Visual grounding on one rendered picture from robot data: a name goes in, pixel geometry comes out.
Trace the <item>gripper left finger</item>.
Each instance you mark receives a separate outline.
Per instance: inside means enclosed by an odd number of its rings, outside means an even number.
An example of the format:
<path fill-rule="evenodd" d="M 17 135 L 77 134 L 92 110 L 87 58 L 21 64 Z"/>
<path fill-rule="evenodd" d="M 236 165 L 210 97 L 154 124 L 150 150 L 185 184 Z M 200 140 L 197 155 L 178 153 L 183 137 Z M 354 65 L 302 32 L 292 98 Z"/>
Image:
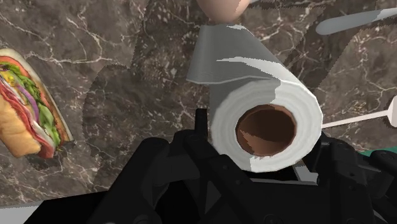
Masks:
<path fill-rule="evenodd" d="M 156 137 L 143 140 L 88 224 L 163 224 L 155 211 L 157 202 L 170 183 L 178 181 L 194 203 L 193 207 L 179 204 L 177 214 L 183 221 L 190 220 L 190 211 L 198 211 L 200 224 L 246 221 L 248 201 L 243 189 L 248 178 L 207 138 L 207 111 L 197 109 L 193 130 L 175 133 L 172 142 Z"/>

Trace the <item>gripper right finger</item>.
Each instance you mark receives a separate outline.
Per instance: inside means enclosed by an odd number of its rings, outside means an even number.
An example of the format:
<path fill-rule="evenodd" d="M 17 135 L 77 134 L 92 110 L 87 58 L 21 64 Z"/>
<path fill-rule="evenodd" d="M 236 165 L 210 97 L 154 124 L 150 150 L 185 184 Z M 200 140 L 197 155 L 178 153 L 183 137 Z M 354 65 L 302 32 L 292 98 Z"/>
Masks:
<path fill-rule="evenodd" d="M 397 224 L 397 153 L 368 157 L 322 133 L 303 161 L 329 189 L 331 224 Z"/>

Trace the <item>white paper towel roll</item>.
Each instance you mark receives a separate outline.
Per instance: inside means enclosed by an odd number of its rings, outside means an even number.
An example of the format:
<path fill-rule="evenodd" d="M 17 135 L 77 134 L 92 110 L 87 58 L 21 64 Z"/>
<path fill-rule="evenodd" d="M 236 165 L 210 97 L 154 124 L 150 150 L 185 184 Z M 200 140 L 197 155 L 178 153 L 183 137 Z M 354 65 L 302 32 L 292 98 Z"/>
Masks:
<path fill-rule="evenodd" d="M 317 98 L 249 30 L 241 25 L 203 25 L 186 79 L 208 85 L 212 144 L 241 169 L 272 172 L 297 163 L 321 135 Z M 239 118 L 255 106 L 273 104 L 290 112 L 296 135 L 275 155 L 252 155 L 239 145 Z"/>

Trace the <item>sub sandwich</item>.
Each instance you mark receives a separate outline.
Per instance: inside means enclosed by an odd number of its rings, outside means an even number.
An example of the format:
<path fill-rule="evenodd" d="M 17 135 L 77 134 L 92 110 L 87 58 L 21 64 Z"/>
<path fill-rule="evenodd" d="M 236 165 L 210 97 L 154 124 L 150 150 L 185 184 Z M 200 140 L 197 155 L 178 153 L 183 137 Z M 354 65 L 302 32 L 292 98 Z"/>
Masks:
<path fill-rule="evenodd" d="M 0 141 L 16 158 L 52 158 L 72 140 L 40 76 L 17 51 L 0 49 Z"/>

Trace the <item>silver butter knife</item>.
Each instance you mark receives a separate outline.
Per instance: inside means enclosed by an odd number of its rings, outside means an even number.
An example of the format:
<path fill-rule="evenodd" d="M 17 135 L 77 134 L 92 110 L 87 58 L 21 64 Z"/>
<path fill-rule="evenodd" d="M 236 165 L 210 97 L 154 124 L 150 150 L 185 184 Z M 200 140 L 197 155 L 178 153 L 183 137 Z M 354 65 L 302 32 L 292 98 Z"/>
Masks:
<path fill-rule="evenodd" d="M 386 8 L 329 18 L 317 25 L 316 32 L 320 35 L 330 35 L 395 15 L 397 15 L 397 8 Z"/>

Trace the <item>brown egg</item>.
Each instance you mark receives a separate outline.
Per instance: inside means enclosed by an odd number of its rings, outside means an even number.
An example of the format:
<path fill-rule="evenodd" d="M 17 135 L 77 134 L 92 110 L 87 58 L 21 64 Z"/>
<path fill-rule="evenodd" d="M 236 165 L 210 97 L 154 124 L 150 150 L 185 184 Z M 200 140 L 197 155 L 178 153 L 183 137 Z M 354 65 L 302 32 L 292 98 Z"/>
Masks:
<path fill-rule="evenodd" d="M 251 0 L 196 0 L 205 15 L 216 23 L 231 23 L 246 10 Z"/>

